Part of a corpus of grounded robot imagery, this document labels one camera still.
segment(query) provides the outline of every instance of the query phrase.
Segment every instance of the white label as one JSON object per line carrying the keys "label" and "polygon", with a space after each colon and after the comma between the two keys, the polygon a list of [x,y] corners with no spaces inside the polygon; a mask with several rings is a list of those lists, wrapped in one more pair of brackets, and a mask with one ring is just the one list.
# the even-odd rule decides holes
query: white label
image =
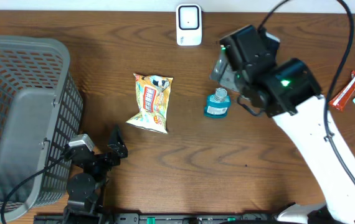
{"label": "white label", "polygon": [[213,115],[221,115],[226,113],[227,108],[215,108],[213,106],[208,106],[207,112]]}
{"label": "white label", "polygon": [[336,106],[339,101],[344,97],[345,93],[352,87],[353,83],[355,82],[355,77],[349,83],[349,85],[345,88],[345,90],[338,96],[338,98],[333,102],[333,105]]}

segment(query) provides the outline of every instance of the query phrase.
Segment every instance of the green connector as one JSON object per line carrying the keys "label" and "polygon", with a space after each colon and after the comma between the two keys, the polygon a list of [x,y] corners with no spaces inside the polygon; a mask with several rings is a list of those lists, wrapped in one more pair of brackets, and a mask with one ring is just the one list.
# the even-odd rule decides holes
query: green connector
{"label": "green connector", "polygon": [[155,224],[155,218],[153,217],[147,218],[147,224]]}

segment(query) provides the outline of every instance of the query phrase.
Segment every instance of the green light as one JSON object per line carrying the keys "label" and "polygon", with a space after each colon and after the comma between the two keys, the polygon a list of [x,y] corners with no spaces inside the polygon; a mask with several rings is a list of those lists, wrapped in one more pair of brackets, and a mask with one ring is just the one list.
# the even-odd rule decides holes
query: green light
{"label": "green light", "polygon": [[288,86],[290,84],[291,81],[288,80],[282,80],[281,83],[284,87]]}

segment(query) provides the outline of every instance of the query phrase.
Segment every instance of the yellow chip bag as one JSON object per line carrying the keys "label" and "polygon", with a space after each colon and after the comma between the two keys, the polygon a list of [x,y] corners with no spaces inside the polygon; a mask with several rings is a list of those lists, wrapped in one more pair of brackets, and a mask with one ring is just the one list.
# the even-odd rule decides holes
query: yellow chip bag
{"label": "yellow chip bag", "polygon": [[127,123],[138,128],[167,134],[166,111],[173,78],[133,75],[136,77],[136,100],[140,112]]}

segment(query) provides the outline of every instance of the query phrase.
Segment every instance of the gray plastic basket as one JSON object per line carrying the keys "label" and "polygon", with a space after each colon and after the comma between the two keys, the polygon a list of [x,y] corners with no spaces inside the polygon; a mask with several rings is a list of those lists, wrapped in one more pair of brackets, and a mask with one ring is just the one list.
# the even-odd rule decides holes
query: gray plastic basket
{"label": "gray plastic basket", "polygon": [[[0,36],[0,209],[13,187],[56,161],[78,133],[83,103],[69,65],[67,48],[56,40]],[[56,202],[69,170],[62,161],[21,187],[6,220]]]}

